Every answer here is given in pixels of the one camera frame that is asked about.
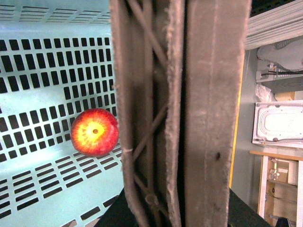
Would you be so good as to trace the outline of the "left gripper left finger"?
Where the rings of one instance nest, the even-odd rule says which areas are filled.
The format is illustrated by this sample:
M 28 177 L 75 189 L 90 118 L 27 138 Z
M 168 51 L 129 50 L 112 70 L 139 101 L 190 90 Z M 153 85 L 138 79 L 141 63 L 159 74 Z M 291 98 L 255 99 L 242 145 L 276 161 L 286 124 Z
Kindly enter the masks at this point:
M 128 207 L 141 227 L 179 227 L 185 4 L 112 0 L 110 13 Z

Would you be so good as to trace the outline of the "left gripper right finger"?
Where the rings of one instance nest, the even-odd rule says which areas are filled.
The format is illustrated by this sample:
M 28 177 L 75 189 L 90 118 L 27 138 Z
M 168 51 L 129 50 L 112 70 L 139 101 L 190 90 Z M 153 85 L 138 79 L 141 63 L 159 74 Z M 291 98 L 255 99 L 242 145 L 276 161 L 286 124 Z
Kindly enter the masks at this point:
M 249 0 L 186 3 L 184 198 L 187 227 L 224 227 Z

